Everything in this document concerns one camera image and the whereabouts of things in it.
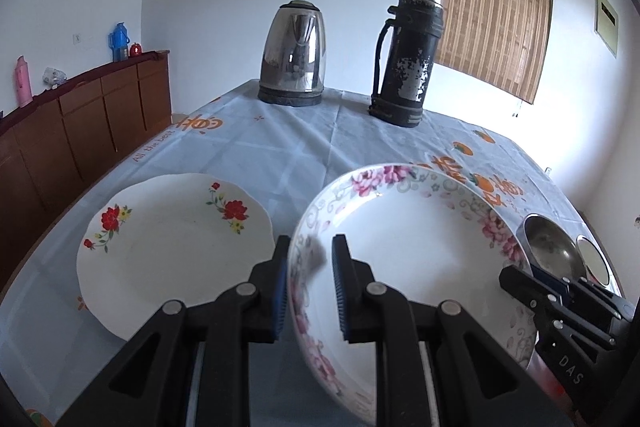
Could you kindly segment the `wall electrical panel box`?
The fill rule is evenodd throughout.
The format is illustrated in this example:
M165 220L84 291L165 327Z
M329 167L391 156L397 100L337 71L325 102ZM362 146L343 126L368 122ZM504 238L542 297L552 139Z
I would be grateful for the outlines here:
M608 50L617 56L618 47L618 15L608 0L594 2L594 30L600 36Z

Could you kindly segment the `bamboo window blind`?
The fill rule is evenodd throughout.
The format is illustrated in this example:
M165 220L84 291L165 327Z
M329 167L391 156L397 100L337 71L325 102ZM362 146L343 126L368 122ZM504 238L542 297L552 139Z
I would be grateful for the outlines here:
M444 0L436 62L535 101L553 0Z

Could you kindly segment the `blue persimmon print tablecloth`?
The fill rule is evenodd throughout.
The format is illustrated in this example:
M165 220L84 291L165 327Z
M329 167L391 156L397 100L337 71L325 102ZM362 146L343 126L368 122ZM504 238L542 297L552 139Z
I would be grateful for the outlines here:
M202 172L242 187L290 234L314 196L342 174L415 162L489 185L518 225L541 213L567 231L585 221L524 150L499 133L439 113L405 129L368 114L359 94L328 90L317 106L262 103L247 82L208 103L124 160L81 197L30 255L1 303L1 372L39 426L54 424L120 341L88 311L76 255L91 218L123 188L152 176Z

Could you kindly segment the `crumpled plastic bag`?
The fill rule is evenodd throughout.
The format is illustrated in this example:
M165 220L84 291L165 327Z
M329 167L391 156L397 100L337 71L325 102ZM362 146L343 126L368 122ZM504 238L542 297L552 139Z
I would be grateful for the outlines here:
M62 70L47 67L42 75L42 82L48 90L58 89L62 84L66 83L67 75Z

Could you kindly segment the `dark wooden sideboard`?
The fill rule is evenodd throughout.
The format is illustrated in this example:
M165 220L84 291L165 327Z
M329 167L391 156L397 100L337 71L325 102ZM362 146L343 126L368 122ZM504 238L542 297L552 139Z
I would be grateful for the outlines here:
M168 57L88 70L2 118L3 282L81 193L169 126Z

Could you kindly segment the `stainless steel bowl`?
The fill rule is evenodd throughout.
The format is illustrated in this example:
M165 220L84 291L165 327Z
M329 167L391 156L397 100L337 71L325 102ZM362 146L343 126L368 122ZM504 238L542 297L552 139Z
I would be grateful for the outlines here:
M555 222L538 213L529 213L516 231L529 263L558 279L578 280L587 270L576 243Z

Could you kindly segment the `stainless steel electric kettle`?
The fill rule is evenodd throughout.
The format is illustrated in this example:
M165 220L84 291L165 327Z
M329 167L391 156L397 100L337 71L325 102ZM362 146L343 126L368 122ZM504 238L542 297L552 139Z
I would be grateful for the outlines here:
M326 30L321 11L305 0L282 4L262 54L259 100L292 107L318 105L325 71Z

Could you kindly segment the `pink thermos bottle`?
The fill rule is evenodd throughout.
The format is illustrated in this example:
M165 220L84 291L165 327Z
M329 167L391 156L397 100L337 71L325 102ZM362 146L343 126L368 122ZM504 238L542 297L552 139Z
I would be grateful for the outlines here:
M32 101L32 87L30 87L28 64L23 55L16 61L14 84L17 104L20 107L25 107Z

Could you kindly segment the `red plastic bowl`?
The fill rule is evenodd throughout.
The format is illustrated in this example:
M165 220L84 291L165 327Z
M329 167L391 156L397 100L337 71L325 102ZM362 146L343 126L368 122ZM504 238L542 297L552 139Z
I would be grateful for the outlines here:
M530 356L527 374L533 378L534 382L541 387L542 391L554 402L555 405L567 416L572 411L572 401L568 397L566 391L553 376L549 367L542 361L542 358L536 351Z

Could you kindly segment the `small red jar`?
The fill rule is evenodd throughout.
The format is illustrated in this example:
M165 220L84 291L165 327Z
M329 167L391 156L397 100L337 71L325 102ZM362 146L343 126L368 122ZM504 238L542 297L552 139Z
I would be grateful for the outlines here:
M129 55L130 56L139 56L142 54L142 46L140 43L134 43L130 46Z

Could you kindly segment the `black thermos flask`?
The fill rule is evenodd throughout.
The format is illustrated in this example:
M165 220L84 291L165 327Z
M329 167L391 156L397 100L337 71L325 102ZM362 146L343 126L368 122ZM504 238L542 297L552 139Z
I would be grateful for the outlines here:
M398 0L378 35L369 114L398 127L422 119L437 47L444 33L442 0Z

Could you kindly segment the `pink floral rim plate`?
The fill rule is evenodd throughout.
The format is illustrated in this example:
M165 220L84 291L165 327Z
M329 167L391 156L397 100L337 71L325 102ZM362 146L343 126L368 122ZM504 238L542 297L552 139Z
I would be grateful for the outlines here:
M500 271L530 265L516 225L475 188L417 165L384 164L343 174L305 210L288 253L288 300L304 358L324 390L366 424L375 421L374 348L341 331L332 239L408 299L452 299L521 366L537 339L532 312L503 291Z

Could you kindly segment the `blue water jug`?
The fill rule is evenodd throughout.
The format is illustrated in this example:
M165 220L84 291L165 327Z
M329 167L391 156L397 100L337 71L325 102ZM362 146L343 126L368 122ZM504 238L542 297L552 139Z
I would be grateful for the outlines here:
M114 30L108 35L108 46L112 51L114 62L126 61L129 53L130 39L124 23L117 23Z

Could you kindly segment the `red flower white plate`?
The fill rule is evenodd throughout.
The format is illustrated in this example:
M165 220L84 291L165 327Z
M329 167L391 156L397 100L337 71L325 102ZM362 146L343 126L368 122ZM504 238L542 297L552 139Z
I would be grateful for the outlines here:
M205 173L154 176L89 222L77 251L80 293L128 340L166 301L209 303L246 281L273 247L267 211L241 187Z

